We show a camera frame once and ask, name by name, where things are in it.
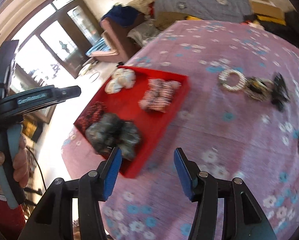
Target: red tray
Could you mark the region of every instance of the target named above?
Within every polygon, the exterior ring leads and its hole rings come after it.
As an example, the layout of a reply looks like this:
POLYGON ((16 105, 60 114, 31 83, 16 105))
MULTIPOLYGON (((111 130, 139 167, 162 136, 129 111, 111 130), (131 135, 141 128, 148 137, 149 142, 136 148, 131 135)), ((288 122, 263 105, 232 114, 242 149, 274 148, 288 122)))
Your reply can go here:
MULTIPOLYGON (((85 115, 90 105, 96 101, 101 101, 107 107, 106 112, 115 113, 124 120, 134 121, 141 133, 141 144, 135 149, 136 157, 133 161, 123 159, 120 173, 126 178, 135 178, 164 135, 167 126, 180 109, 185 96, 189 92, 190 85, 188 76, 140 67, 121 67, 135 71, 136 83, 134 87, 131 89, 122 89, 116 94, 108 95, 105 92, 105 86, 111 80, 109 78, 94 95, 79 117, 85 115), (171 104, 167 107, 166 113, 157 111, 147 112, 142 110, 138 105, 138 101, 143 98, 145 91, 149 90, 149 78, 162 78, 166 81, 175 80, 182 84, 171 104)), ((77 126, 77 120, 74 122, 74 125, 80 130, 77 126)))

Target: black and white fabric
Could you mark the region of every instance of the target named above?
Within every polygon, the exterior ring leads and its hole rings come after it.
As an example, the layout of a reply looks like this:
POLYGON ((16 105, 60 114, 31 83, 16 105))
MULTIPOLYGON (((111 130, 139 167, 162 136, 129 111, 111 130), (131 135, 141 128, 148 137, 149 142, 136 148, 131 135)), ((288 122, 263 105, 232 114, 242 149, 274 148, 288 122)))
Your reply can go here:
POLYGON ((252 13, 248 0, 156 0, 155 18, 159 12, 179 12, 203 20, 240 23, 252 13))

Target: pink bedspread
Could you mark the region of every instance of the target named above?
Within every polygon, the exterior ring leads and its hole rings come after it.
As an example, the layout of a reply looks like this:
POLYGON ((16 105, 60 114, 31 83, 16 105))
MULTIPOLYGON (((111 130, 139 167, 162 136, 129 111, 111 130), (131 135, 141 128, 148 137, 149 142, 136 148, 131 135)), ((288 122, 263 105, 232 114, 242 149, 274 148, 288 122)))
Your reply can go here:
MULTIPOLYGON (((196 203, 184 195, 173 164, 174 149, 182 147, 216 178, 241 177, 278 239, 289 239, 299 225, 299 49, 246 25, 181 21, 128 64, 188 75, 192 88, 138 178, 119 175, 102 206, 106 230, 122 240, 187 239, 196 203), (221 90, 218 74, 226 68, 268 79, 280 72, 291 102, 281 113, 270 101, 221 90)), ((75 128, 62 156, 73 179, 103 160, 75 128)))

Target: black cable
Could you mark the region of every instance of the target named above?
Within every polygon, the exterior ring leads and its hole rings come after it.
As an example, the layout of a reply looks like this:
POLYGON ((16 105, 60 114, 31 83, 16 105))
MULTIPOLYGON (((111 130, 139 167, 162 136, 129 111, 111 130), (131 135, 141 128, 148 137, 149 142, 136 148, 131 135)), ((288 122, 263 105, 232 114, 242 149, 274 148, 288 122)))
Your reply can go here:
POLYGON ((34 160, 36 161, 36 163, 37 163, 37 166, 38 166, 38 168, 39 168, 39 171, 40 171, 40 173, 41 173, 41 176, 42 176, 42 181, 43 181, 43 184, 44 184, 44 188, 45 188, 45 191, 47 190, 47 188, 46 188, 46 185, 45 185, 45 180, 44 180, 44 177, 43 177, 43 173, 42 173, 42 170, 41 170, 41 168, 40 168, 40 166, 39 166, 39 164, 38 164, 38 161, 37 161, 37 159, 36 159, 36 157, 35 157, 35 155, 34 155, 34 153, 29 149, 29 147, 27 147, 27 150, 29 150, 29 152, 32 154, 32 156, 33 156, 33 158, 34 158, 34 160))

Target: glass door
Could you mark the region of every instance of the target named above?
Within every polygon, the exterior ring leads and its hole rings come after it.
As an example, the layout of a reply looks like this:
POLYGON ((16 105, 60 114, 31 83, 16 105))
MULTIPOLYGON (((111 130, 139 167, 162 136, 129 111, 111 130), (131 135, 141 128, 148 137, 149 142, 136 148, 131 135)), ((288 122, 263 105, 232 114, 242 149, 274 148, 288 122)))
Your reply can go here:
POLYGON ((49 25, 40 37, 68 67, 79 71, 88 60, 58 21, 49 25))
POLYGON ((35 35, 17 53, 15 61, 40 87, 66 87, 74 80, 35 35))
POLYGON ((95 26, 88 19, 80 6, 76 6, 72 10, 68 11, 67 14, 84 34, 86 39, 94 46, 100 39, 95 26))

